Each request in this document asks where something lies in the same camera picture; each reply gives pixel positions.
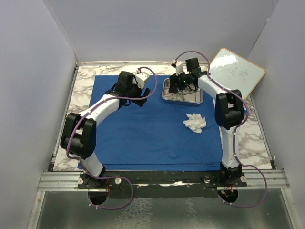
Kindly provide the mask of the purple patterned packet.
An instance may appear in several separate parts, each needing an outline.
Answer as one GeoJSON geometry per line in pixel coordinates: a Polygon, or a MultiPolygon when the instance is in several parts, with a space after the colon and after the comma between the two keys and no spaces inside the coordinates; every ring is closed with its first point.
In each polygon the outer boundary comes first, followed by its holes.
{"type": "Polygon", "coordinates": [[[167,99],[167,100],[176,100],[177,99],[177,94],[165,93],[164,98],[167,99]]]}

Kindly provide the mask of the stainless steel instrument tray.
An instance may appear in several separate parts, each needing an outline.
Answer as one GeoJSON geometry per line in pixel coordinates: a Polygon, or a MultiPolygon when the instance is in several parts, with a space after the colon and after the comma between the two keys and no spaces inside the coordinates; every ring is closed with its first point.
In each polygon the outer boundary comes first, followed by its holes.
{"type": "Polygon", "coordinates": [[[163,82],[162,99],[169,104],[179,104],[188,106],[199,106],[203,102],[203,90],[194,91],[194,85],[179,91],[178,93],[170,93],[170,79],[167,78],[163,82]]]}

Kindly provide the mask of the blue surgical drape cloth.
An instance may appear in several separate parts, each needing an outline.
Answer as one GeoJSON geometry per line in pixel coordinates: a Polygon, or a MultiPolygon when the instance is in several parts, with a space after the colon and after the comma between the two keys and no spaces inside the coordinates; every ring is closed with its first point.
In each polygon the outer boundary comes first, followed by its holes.
{"type": "Polygon", "coordinates": [[[164,80],[164,76],[149,79],[146,86],[153,95],[143,107],[121,107],[98,125],[95,154],[106,169],[220,169],[223,151],[212,97],[204,94],[199,106],[166,103],[164,80]],[[206,127],[200,134],[185,127],[186,114],[205,117],[206,127]]]}

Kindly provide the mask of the white gauze pieces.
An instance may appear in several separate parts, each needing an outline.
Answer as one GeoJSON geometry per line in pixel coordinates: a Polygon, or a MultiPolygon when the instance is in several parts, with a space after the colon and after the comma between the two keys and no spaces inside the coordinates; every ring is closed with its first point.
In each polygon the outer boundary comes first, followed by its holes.
{"type": "Polygon", "coordinates": [[[188,119],[184,120],[183,124],[194,133],[200,134],[202,129],[206,127],[206,119],[200,114],[186,114],[186,116],[188,119]]]}

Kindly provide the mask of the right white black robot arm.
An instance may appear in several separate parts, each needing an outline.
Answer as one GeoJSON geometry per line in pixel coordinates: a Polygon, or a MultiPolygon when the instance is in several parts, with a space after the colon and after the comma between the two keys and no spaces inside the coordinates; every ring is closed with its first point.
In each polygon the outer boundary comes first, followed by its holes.
{"type": "Polygon", "coordinates": [[[197,58],[183,63],[173,60],[171,66],[176,72],[170,79],[169,92],[178,93],[190,85],[207,92],[215,100],[214,117],[221,128],[223,156],[219,183],[229,187],[242,176],[242,166],[238,161],[238,127],[244,120],[244,104],[239,90],[229,90],[211,78],[209,71],[202,71],[197,58]]]}

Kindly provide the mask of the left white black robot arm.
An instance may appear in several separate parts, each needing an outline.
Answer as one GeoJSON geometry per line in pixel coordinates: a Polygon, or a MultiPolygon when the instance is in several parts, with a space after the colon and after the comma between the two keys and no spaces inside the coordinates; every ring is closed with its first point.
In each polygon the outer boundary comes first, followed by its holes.
{"type": "Polygon", "coordinates": [[[101,188],[105,184],[105,168],[94,152],[97,127],[123,106],[135,103],[142,107],[151,94],[150,89],[144,87],[149,78],[150,75],[140,68],[136,74],[122,71],[117,83],[98,102],[78,114],[71,112],[66,116],[60,147],[66,150],[68,158],[79,162],[94,188],[101,188]]]}

